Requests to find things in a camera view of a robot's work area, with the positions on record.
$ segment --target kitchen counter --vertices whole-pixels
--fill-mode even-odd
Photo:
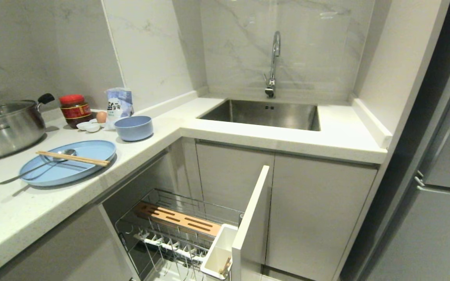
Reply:
[[[115,131],[72,130],[62,118],[47,122],[48,133],[41,143],[0,160],[0,181],[16,175],[35,151],[71,142],[111,141],[117,157],[107,170],[59,188],[31,187],[21,180],[1,185],[0,267],[180,137],[372,164],[381,164],[386,157],[387,150],[377,145],[350,105],[319,103],[320,132],[196,119],[223,101],[195,98],[155,117],[154,135],[142,142],[123,142]]]

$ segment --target open cabinet drawer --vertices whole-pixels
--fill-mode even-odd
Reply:
[[[141,280],[259,281],[269,168],[263,166],[244,213],[159,189],[145,195],[114,224]]]

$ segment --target spoon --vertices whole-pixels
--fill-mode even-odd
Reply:
[[[64,151],[59,151],[58,154],[76,155],[76,152],[73,149],[66,149]],[[67,160],[53,157],[52,161],[45,162],[44,164],[39,165],[39,166],[35,167],[34,169],[30,169],[29,171],[26,171],[23,174],[19,174],[18,176],[14,176],[13,178],[10,178],[9,180],[2,181],[2,182],[0,182],[0,185],[6,185],[7,183],[11,183],[12,181],[18,180],[19,178],[29,174],[30,172],[32,172],[32,171],[34,171],[36,169],[39,169],[39,168],[43,167],[46,164],[49,164],[49,163],[56,163],[56,164],[58,164],[58,163],[64,162],[64,161],[67,161]]]

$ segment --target stainless steel sink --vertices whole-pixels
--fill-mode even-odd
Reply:
[[[320,131],[316,105],[228,100],[200,119]]]

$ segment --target chrome faucet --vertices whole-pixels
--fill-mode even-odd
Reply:
[[[267,79],[266,75],[263,74],[265,78],[265,94],[268,98],[273,98],[275,95],[275,58],[280,55],[280,32],[276,31],[273,35],[273,46],[272,46],[272,62],[270,64],[270,78]]]

